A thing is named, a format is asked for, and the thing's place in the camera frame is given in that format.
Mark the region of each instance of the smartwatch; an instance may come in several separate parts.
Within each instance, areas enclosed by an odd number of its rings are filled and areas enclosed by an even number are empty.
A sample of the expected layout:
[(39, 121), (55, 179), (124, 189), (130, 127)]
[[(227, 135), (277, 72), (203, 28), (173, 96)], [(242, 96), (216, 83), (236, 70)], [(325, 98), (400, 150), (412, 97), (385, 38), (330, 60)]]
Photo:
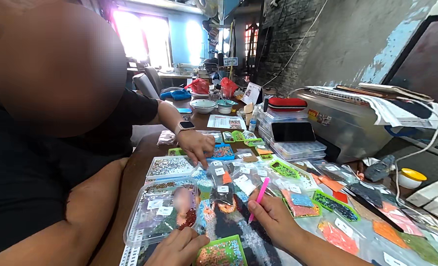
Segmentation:
[(191, 121), (182, 121), (175, 128), (175, 135), (178, 135), (183, 130), (194, 129), (194, 124)]

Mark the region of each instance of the glue bottle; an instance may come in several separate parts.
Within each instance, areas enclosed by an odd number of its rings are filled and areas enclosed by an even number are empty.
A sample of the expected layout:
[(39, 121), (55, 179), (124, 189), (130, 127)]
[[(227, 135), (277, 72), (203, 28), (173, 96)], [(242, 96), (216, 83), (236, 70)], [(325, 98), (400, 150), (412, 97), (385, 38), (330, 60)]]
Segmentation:
[(249, 131), (254, 132), (257, 125), (257, 106), (253, 108), (252, 117), (250, 118)]

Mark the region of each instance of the person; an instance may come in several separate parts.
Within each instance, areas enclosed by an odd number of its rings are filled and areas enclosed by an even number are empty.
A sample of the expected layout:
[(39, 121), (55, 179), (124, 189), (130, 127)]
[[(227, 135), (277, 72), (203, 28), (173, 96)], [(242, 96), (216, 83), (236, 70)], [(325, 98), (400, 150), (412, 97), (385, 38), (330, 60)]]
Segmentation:
[[(250, 195), (248, 209), (278, 248), (288, 251), (308, 266), (372, 265), (302, 229), (280, 197), (263, 195), (258, 204), (258, 193), (254, 190)], [(145, 265), (190, 265), (199, 249), (207, 243), (206, 236), (198, 236), (190, 228), (185, 233), (175, 230), (157, 246)]]
[(116, 205), (132, 125), (163, 124), (204, 167), (215, 141), (183, 130), (170, 104), (123, 89), (125, 54), (100, 16), (41, 3), (0, 1), (0, 265), (86, 265)]

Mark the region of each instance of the newspaper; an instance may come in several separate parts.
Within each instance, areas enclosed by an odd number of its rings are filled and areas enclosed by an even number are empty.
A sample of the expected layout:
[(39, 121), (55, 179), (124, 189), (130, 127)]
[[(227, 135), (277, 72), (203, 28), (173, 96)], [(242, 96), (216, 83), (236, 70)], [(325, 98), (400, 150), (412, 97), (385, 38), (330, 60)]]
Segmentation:
[[(415, 116), (414, 114), (394, 105), (392, 102), (374, 96), (367, 96), (362, 94), (356, 94), (351, 92), (344, 92), (340, 90), (335, 90), (334, 87), (324, 87), (324, 86), (306, 86), (306, 88), (310, 88), (311, 91), (326, 95), (337, 95), (342, 96), (347, 99), (355, 99), (360, 101), (365, 101), (370, 104), (370, 107), (375, 111), (377, 116), (377, 120), (375, 121), (375, 125), (391, 125), (392, 127), (396, 126), (408, 126), (408, 127), (422, 127), (422, 128), (430, 128), (437, 129), (438, 128), (438, 117), (434, 113), (431, 113), (431, 116), (427, 119), (420, 118)], [(432, 108), (438, 114), (438, 103), (435, 102), (423, 102), (429, 104), (429, 107)]]

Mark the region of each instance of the table surface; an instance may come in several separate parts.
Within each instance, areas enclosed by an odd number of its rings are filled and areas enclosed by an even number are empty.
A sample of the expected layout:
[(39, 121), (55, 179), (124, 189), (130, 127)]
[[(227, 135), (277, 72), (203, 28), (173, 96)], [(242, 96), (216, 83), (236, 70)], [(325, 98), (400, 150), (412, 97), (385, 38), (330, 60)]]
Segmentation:
[[(190, 100), (169, 102), (177, 108), (190, 108)], [(235, 105), (235, 109), (239, 110), (244, 107), (244, 103), (237, 101), (239, 104)], [(213, 111), (212, 114), (219, 114), (217, 111)], [(198, 130), (218, 130), (228, 131), (230, 129), (225, 128), (209, 128), (207, 127), (209, 114), (193, 113), (189, 115), (191, 122)], [(137, 198), (137, 194), (145, 184), (145, 175), (150, 167), (153, 157), (165, 156), (169, 149), (175, 148), (172, 145), (160, 145), (157, 146), (158, 137), (160, 132), (147, 135), (142, 138), (139, 145), (131, 155), (127, 166), (121, 179), (119, 200), (114, 210), (111, 222), (104, 233), (103, 239), (98, 245), (97, 250), (94, 253), (94, 257), (90, 265), (103, 266), (103, 265), (118, 265), (124, 250), (123, 233), (125, 225), (129, 219), (132, 211), (132, 206)], [(250, 148), (243, 142), (230, 143), (231, 147), (236, 150)]]
[(172, 78), (172, 79), (192, 79), (193, 75), (181, 75), (179, 73), (163, 73), (158, 72), (161, 78)]

